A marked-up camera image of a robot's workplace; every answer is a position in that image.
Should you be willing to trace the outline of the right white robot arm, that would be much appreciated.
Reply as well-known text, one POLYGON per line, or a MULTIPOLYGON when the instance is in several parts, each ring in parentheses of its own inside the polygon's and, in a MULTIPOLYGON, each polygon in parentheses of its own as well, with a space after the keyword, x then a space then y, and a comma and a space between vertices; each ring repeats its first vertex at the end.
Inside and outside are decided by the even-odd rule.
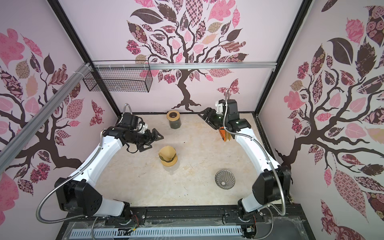
POLYGON ((243 213, 274 208, 284 216, 287 212, 286 196, 289 194, 291 171, 281 166, 257 139, 250 123, 241 119, 238 113, 224 111, 218 114, 215 109, 206 108, 198 113, 215 130, 223 129, 234 137, 242 147, 257 171, 257 179, 252 193, 240 200, 243 213))

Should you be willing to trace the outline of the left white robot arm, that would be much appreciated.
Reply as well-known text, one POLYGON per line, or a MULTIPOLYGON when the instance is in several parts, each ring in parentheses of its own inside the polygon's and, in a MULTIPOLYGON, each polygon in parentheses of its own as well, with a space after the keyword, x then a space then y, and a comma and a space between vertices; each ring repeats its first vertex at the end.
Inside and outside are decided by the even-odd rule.
POLYGON ((156 129, 135 132, 121 127, 103 131, 101 143, 68 178, 59 178, 55 187, 62 211, 82 216, 120 217, 129 219, 130 204, 106 199, 96 189, 96 183, 113 156, 125 145, 133 144, 140 152, 152 148, 152 143, 164 137, 156 129))

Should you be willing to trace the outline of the grey glass dripper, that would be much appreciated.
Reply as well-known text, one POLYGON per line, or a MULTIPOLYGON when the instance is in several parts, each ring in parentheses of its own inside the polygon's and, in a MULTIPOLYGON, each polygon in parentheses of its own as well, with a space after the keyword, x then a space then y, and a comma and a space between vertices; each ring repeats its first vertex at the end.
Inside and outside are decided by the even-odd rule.
POLYGON ((230 190, 236 184, 234 174, 228 170, 219 170, 215 175, 217 186, 223 190, 230 190))

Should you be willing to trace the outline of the orange coffee filter pack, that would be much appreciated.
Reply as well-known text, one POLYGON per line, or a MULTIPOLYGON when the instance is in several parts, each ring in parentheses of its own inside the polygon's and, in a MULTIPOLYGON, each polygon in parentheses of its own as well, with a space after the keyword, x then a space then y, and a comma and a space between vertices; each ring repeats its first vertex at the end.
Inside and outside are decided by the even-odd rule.
POLYGON ((221 138, 222 138, 222 140, 223 140, 224 142, 229 142, 229 141, 231 141, 231 140, 233 139, 232 135, 231 135, 230 133, 228 133, 228 132, 224 129, 224 127, 221 127, 221 128, 219 129, 219 133, 220 133, 221 138))

